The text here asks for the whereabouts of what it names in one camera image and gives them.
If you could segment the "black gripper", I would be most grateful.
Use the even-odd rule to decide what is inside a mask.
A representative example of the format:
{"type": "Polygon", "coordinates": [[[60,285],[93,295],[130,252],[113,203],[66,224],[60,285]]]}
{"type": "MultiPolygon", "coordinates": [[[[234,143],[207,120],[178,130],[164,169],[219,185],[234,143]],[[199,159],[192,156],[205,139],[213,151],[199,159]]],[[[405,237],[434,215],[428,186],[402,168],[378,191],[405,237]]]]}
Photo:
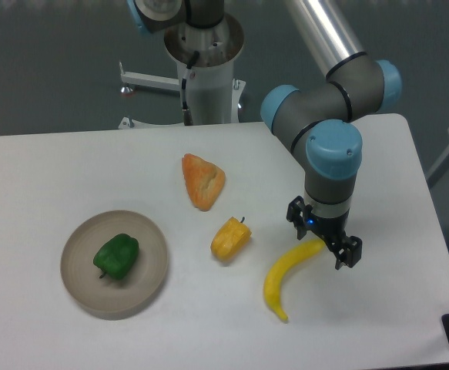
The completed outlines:
{"type": "Polygon", "coordinates": [[[286,219],[294,225],[298,240],[302,240],[308,231],[312,231],[327,244],[329,251],[336,258],[336,270],[354,267],[362,256],[363,241],[345,233],[347,218],[348,213],[335,218],[322,218],[311,214],[311,205],[305,203],[301,196],[294,198],[286,211],[286,219]]]}

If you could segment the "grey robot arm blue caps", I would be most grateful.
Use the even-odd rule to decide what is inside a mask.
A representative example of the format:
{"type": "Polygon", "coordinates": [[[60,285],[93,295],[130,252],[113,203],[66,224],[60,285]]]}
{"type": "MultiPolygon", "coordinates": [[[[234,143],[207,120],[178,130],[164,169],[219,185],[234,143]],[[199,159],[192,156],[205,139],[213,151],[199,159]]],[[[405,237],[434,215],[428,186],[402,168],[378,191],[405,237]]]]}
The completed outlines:
{"type": "MultiPolygon", "coordinates": [[[[231,123],[237,116],[233,63],[243,49],[243,30],[221,1],[130,1],[141,33],[163,32],[177,65],[176,80],[123,73],[131,86],[176,90],[183,124],[231,123]]],[[[270,132],[305,172],[304,193],[286,218],[298,237],[313,233],[325,242],[338,267],[353,267],[362,242],[345,231],[363,141],[354,121],[400,98],[397,68],[369,57],[332,1],[288,1],[286,8],[325,83],[303,93],[278,86],[264,98],[260,115],[270,132]]]]}

